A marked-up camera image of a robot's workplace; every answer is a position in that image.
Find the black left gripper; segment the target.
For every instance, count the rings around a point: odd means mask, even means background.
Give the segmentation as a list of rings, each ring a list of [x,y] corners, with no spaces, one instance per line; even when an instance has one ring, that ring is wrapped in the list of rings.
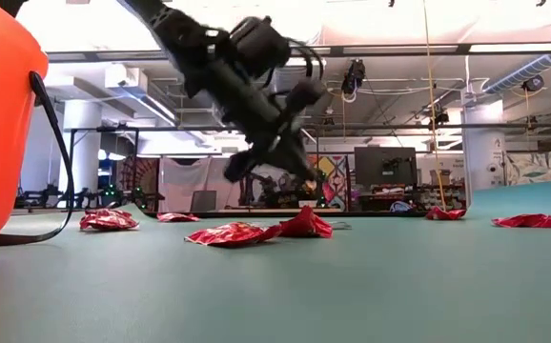
[[[297,83],[280,108],[268,95],[234,72],[222,61],[211,61],[187,72],[187,94],[207,92],[222,109],[222,121],[231,123],[250,141],[251,147],[234,154],[224,176],[237,182],[260,165],[270,165],[303,181],[318,182],[308,159],[298,115],[323,94],[322,85],[311,78]]]

